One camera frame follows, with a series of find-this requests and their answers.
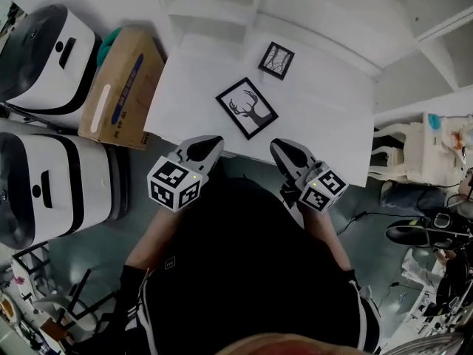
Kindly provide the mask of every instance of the cardboard box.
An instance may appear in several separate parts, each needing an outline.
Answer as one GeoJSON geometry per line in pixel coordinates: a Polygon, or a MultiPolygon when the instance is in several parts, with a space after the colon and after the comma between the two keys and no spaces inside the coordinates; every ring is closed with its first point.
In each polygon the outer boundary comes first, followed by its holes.
{"type": "Polygon", "coordinates": [[[123,28],[84,104],[79,135],[97,142],[145,149],[144,132],[164,62],[145,30],[123,28]]]}

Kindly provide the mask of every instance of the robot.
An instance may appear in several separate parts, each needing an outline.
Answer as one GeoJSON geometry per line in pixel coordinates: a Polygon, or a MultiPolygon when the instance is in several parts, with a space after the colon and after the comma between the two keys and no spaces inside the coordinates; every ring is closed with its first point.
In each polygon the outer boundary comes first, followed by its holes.
{"type": "MultiPolygon", "coordinates": [[[[195,201],[223,147],[224,140],[217,135],[182,142],[167,157],[161,157],[148,173],[149,197],[173,212],[195,201]]],[[[333,169],[316,160],[307,147],[297,142],[277,138],[271,142],[270,152],[287,178],[281,195],[290,208],[299,201],[324,213],[348,188],[333,169]]]]}

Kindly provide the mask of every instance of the floor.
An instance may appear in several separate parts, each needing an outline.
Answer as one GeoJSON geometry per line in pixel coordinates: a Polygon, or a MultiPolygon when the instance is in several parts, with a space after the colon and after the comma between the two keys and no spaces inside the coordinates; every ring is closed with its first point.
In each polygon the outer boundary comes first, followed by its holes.
{"type": "MultiPolygon", "coordinates": [[[[152,136],[145,152],[130,151],[131,206],[122,220],[50,241],[52,265],[60,284],[67,287],[78,283],[84,272],[92,269],[90,283],[84,289],[85,303],[93,303],[118,289],[122,265],[158,209],[148,198],[146,174],[161,155],[167,155],[173,148],[170,143],[152,136]]],[[[245,175],[279,196],[284,180],[275,166],[242,158],[225,159],[224,164],[229,176],[245,175]]],[[[380,208],[380,188],[381,182],[373,179],[368,180],[365,189],[351,186],[330,211],[336,229],[343,229],[362,211],[403,214],[380,208]]],[[[340,236],[358,281],[361,285],[371,285],[377,305],[383,301],[380,311],[385,338],[394,333],[418,296],[416,290],[402,286],[389,289],[389,285],[399,281],[420,288],[400,274],[407,248],[391,243],[384,236],[384,229],[394,220],[394,217],[370,215],[354,222],[340,236]]],[[[433,256],[427,252],[416,252],[415,257],[420,264],[433,265],[433,256]]],[[[111,311],[113,304],[110,302],[103,311],[111,311]]]]}

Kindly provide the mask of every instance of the blue label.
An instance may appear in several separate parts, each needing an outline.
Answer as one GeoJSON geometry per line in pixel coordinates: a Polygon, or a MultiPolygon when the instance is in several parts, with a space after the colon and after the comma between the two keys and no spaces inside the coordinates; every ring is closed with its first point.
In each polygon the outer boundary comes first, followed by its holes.
{"type": "Polygon", "coordinates": [[[117,106],[115,107],[115,111],[113,112],[112,125],[115,125],[118,122],[118,119],[120,118],[121,110],[123,109],[123,105],[125,105],[126,103],[126,98],[128,98],[128,94],[132,89],[133,83],[135,82],[136,75],[138,75],[138,71],[140,70],[141,64],[143,64],[143,54],[140,54],[140,56],[138,56],[138,59],[136,60],[136,63],[133,66],[132,71],[130,72],[128,80],[125,83],[125,87],[123,88],[123,91],[121,91],[117,106]]]}

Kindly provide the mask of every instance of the black shirt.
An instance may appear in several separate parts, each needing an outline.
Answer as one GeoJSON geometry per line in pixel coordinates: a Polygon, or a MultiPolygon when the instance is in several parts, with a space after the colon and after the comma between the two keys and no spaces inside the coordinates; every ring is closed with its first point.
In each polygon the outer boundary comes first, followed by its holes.
{"type": "MultiPolygon", "coordinates": [[[[125,268],[117,310],[136,303],[144,274],[125,268]]],[[[261,333],[356,347],[350,279],[274,195],[251,180],[219,180],[186,212],[146,284],[157,351],[213,355],[261,333]]]]}

